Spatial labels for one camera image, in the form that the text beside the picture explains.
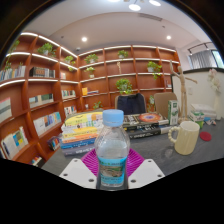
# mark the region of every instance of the ceiling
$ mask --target ceiling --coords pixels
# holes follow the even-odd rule
[[[189,47],[211,42],[190,17],[171,4],[158,0],[161,6],[157,7],[148,0],[138,0],[136,4],[141,10],[134,12],[128,6],[135,2],[65,0],[36,17],[24,31],[42,34],[77,55],[123,44],[156,45],[187,52]],[[147,18],[148,15],[159,20]],[[82,42],[83,36],[88,38],[86,42]]]

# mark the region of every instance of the red object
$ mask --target red object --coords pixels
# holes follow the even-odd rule
[[[205,131],[200,133],[200,137],[204,141],[210,141],[212,139],[212,136],[208,132],[205,132]]]

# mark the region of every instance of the table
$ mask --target table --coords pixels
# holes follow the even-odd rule
[[[167,176],[190,165],[224,158],[224,119],[216,123],[216,126],[204,124],[200,132],[209,132],[212,139],[207,142],[198,137],[195,149],[190,155],[178,154],[167,134],[132,139],[131,148],[145,159],[153,159]],[[80,159],[84,154],[65,157],[61,149],[58,149],[42,169],[59,176],[72,159]]]

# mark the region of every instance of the wooden bookshelf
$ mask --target wooden bookshelf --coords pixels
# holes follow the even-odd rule
[[[145,96],[146,103],[151,95],[159,92],[171,92],[169,60],[172,60],[174,71],[178,72],[180,65],[175,50],[158,46],[124,45],[105,47],[75,55],[69,49],[52,42],[39,34],[28,35],[23,33],[18,39],[20,44],[10,57],[11,67],[16,69],[20,63],[26,66],[24,77],[17,77],[0,81],[0,100],[7,97],[11,99],[12,116],[0,123],[0,141],[8,134],[15,132],[23,126],[29,144],[17,153],[13,161],[29,163],[35,156],[41,156],[47,161],[53,154],[47,140],[61,133],[61,125],[66,116],[65,107],[76,106],[77,112],[93,110],[94,103],[101,101],[103,109],[114,108],[115,98],[120,93],[115,84],[121,78],[127,78],[132,84],[133,93]],[[56,50],[56,57],[40,55],[37,51],[44,43],[50,42]],[[128,57],[120,59],[118,51],[125,50]],[[86,56],[96,54],[98,60],[87,64]],[[72,55],[75,64],[65,62],[66,56]],[[156,80],[147,70],[147,63],[152,60],[162,65],[161,76]],[[121,74],[117,63],[120,62]],[[55,78],[30,77],[29,71],[33,67],[55,70]],[[94,78],[89,78],[86,68],[93,67]],[[90,91],[99,93],[87,96],[82,95],[82,88],[88,87]],[[62,97],[61,90],[74,90],[76,96]],[[29,98],[43,94],[53,94],[54,101],[34,108],[30,108]],[[59,112],[61,123],[51,127],[41,136],[38,136],[33,121],[42,116]]]

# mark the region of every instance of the bottle label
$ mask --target bottle label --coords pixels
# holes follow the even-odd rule
[[[105,159],[98,157],[100,164],[101,182],[104,185],[121,184],[124,181],[125,161],[122,159]]]

